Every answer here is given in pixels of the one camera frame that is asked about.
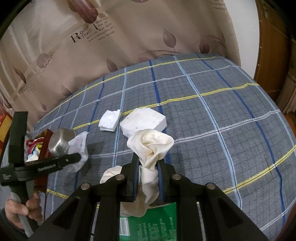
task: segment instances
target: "white box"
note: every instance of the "white box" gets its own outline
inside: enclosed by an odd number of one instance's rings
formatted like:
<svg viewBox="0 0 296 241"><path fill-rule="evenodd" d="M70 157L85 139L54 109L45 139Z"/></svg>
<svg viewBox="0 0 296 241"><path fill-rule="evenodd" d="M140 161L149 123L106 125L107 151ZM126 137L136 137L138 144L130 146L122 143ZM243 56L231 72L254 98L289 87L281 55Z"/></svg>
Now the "white box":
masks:
<svg viewBox="0 0 296 241"><path fill-rule="evenodd" d="M164 115L151 108L136 108L120 122L123 135L130 138L136 131L154 129L163 131L167 127Z"/></svg>

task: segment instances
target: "gray plaid fabric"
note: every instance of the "gray plaid fabric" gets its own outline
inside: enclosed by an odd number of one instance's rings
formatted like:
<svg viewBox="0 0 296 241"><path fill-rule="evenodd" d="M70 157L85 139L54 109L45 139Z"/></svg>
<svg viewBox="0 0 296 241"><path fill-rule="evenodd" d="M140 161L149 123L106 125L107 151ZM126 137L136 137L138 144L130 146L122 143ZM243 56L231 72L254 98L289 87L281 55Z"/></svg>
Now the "gray plaid fabric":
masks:
<svg viewBox="0 0 296 241"><path fill-rule="evenodd" d="M41 119L34 136L46 128L89 132L85 166L77 174L49 176L46 216L75 187L98 184L106 169L131 161L119 126L114 133L101 132L98 120L106 110L120 109L122 120L143 106L166 116L164 132L175 144L165 161L195 183L216 183L274 240L296 200L296 140L262 88L231 61L214 55L166 56L118 70Z"/></svg>

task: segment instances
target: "green package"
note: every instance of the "green package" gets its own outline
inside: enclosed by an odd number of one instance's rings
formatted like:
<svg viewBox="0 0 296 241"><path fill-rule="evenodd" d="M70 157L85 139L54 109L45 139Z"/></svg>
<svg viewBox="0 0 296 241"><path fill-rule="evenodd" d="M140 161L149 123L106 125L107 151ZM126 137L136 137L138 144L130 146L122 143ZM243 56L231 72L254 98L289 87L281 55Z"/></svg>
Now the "green package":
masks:
<svg viewBox="0 0 296 241"><path fill-rule="evenodd" d="M176 241L176 203L148 209L141 218L120 218L120 241Z"/></svg>

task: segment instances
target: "plastic bag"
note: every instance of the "plastic bag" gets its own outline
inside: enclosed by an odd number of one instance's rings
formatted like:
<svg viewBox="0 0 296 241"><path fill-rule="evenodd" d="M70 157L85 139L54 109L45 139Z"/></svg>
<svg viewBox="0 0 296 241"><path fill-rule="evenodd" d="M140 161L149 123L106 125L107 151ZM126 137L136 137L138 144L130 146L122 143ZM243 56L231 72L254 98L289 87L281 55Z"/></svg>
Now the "plastic bag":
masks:
<svg viewBox="0 0 296 241"><path fill-rule="evenodd" d="M74 164L65 166L63 170L66 172L78 172L89 158L86 147L87 134L88 132L84 131L69 141L68 154L79 153L81 155L81 160Z"/></svg>

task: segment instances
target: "metal screw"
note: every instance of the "metal screw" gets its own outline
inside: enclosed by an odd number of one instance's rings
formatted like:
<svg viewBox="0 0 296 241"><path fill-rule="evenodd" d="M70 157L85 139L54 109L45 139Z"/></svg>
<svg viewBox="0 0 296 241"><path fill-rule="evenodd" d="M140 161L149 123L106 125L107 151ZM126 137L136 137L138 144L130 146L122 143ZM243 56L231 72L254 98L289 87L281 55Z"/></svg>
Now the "metal screw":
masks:
<svg viewBox="0 0 296 241"><path fill-rule="evenodd" d="M176 174L172 175L172 178L175 179L175 180L180 180L181 175L176 173Z"/></svg>
<svg viewBox="0 0 296 241"><path fill-rule="evenodd" d="M88 183L84 183L81 185L82 190L87 190L87 189L89 189L89 187L90 187L90 185Z"/></svg>
<svg viewBox="0 0 296 241"><path fill-rule="evenodd" d="M207 188L211 189L211 190L214 190L216 188L216 185L214 183L208 183Z"/></svg>
<svg viewBox="0 0 296 241"><path fill-rule="evenodd" d="M116 178L116 180L120 181L120 180L124 179L124 175L123 174L117 174L115 178Z"/></svg>

